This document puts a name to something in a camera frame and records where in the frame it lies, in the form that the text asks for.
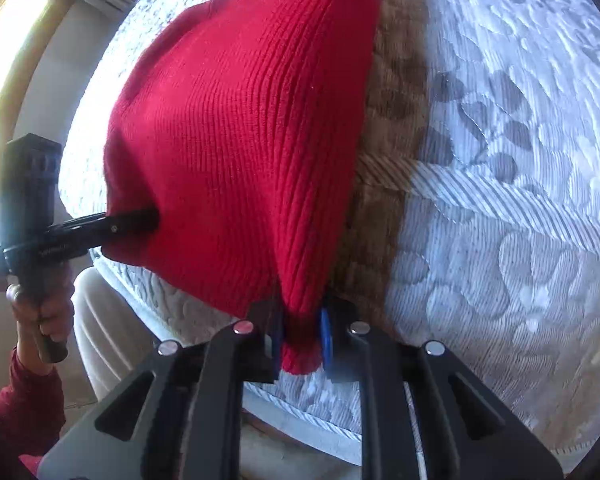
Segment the human hand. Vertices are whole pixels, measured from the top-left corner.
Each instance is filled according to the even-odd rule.
[[[10,285],[7,299],[11,303],[18,331],[16,352],[20,363],[37,375],[47,375],[52,364],[40,359],[36,346],[36,332],[48,335],[53,341],[64,341],[74,326],[74,294],[71,270],[68,263],[58,266],[51,276],[53,293],[37,308],[20,285]]]

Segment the black plastic bracket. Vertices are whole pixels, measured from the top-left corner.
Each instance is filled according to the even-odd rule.
[[[420,477],[405,382],[428,480],[563,478],[553,455],[450,349],[401,345],[356,317],[352,303],[326,297],[326,373],[360,382],[364,480]]]
[[[40,480],[237,480],[244,381],[280,372],[278,298],[209,343],[165,341],[44,457]]]

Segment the ribbed knit fabric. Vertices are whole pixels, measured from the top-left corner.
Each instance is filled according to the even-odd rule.
[[[110,118],[109,212],[160,227],[106,248],[246,314],[282,286],[283,368],[319,363],[316,311],[344,222],[379,0],[211,0],[142,55]]]

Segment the beige pants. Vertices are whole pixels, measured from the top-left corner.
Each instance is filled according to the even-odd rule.
[[[94,268],[75,280],[74,330],[84,368],[103,399],[154,347],[154,336]]]

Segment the black handheld tool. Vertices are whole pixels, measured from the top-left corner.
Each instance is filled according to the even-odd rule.
[[[54,287],[56,269],[112,238],[146,232],[158,223],[155,209],[122,216],[104,213],[52,225],[62,146],[28,134],[5,146],[0,174],[0,275],[16,276],[37,306]],[[44,362],[67,356],[66,341],[38,333]]]

